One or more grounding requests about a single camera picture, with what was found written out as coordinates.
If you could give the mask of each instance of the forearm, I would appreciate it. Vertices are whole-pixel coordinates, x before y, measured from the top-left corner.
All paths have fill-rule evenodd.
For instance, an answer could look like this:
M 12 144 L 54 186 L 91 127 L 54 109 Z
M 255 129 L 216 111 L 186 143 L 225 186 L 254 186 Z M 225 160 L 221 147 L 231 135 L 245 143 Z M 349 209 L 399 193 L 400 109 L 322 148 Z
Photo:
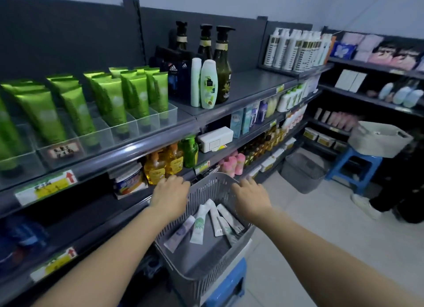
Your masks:
M 257 226 L 273 241 L 319 307 L 422 306 L 363 262 L 269 209 Z
M 34 307 L 116 307 L 140 260 L 166 224 L 153 208 L 144 209 L 57 282 Z

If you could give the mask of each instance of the toothpaste tube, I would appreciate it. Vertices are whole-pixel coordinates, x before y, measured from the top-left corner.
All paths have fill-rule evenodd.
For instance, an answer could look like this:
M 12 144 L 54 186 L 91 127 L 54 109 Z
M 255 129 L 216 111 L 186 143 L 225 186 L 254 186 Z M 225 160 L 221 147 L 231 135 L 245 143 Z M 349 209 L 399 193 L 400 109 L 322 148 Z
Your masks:
M 221 225 L 218 220 L 219 213 L 218 209 L 216 208 L 215 202 L 212 199 L 209 199 L 208 201 L 206 201 L 205 205 L 210 208 L 211 220 L 215 232 L 215 237 L 220 237 L 224 235 L 222 233 Z
M 225 232 L 225 235 L 227 236 L 228 241 L 230 242 L 231 247 L 234 246 L 237 243 L 237 237 L 233 233 L 233 231 L 230 228 L 230 225 L 227 223 L 227 221 L 223 217 L 218 217 L 219 222 L 222 226 L 222 229 Z
M 196 219 L 191 215 L 187 220 L 184 221 L 183 225 L 175 231 L 171 238 L 169 238 L 163 245 L 169 249 L 172 253 L 174 253 L 175 249 L 177 249 L 181 240 L 185 237 L 188 231 L 191 229 L 191 226 L 194 224 Z
M 193 234 L 191 235 L 190 242 L 198 245 L 203 245 L 203 232 L 205 230 L 205 219 L 209 212 L 209 207 L 201 204 L 197 211 L 196 221 L 194 222 Z
M 218 209 L 220 214 L 222 214 L 222 216 L 227 220 L 231 228 L 236 231 L 236 234 L 239 234 L 241 231 L 244 230 L 243 224 L 241 224 L 236 218 L 234 218 L 233 215 L 222 204 L 219 204 L 216 208 Z

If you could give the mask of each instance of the tiled floor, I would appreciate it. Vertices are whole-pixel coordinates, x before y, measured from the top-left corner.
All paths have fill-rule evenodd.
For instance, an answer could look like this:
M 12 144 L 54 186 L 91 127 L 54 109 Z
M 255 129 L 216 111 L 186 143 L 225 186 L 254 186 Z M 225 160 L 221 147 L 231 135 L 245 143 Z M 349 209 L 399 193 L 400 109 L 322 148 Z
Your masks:
M 324 165 L 314 154 L 301 151 Z M 402 223 L 392 213 L 374 221 L 351 202 L 352 191 L 336 181 L 323 181 L 306 195 L 277 172 L 263 185 L 273 205 L 286 211 L 294 221 L 423 296 L 424 223 Z M 378 191 L 373 186 L 368 190 L 371 195 Z M 252 240 L 247 257 L 246 294 L 235 306 L 315 306 L 268 237 L 257 229 Z M 153 296 L 161 296 L 161 302 L 143 302 L 140 306 L 178 306 L 169 295 L 166 299 L 165 294 Z

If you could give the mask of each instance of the black pump dispenser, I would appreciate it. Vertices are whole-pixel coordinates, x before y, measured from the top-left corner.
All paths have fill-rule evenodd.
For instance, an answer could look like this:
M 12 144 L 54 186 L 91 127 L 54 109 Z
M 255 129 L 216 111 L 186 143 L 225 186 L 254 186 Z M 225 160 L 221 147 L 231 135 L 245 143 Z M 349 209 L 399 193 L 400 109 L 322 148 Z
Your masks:
M 187 49 L 187 22 L 175 21 L 177 24 L 177 49 Z
M 200 29 L 202 30 L 200 34 L 200 45 L 197 52 L 203 56 L 203 60 L 212 59 L 212 42 L 211 42 L 211 29 L 212 25 L 201 24 Z
M 218 37 L 215 46 L 213 59 L 216 62 L 216 72 L 218 75 L 218 94 L 216 103 L 220 104 L 228 100 L 230 96 L 231 67 L 228 63 L 228 32 L 235 30 L 228 26 L 216 26 Z

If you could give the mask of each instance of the sneaker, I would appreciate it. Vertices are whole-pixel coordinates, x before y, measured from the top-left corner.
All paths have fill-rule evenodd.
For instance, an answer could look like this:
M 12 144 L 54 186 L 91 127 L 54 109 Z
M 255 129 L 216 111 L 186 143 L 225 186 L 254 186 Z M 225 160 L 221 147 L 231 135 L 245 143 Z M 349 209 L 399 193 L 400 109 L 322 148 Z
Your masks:
M 359 194 L 352 194 L 350 197 L 358 208 L 360 208 L 365 214 L 370 216 L 372 219 L 377 220 L 381 217 L 381 212 L 374 209 L 370 205 L 370 199 L 360 196 Z

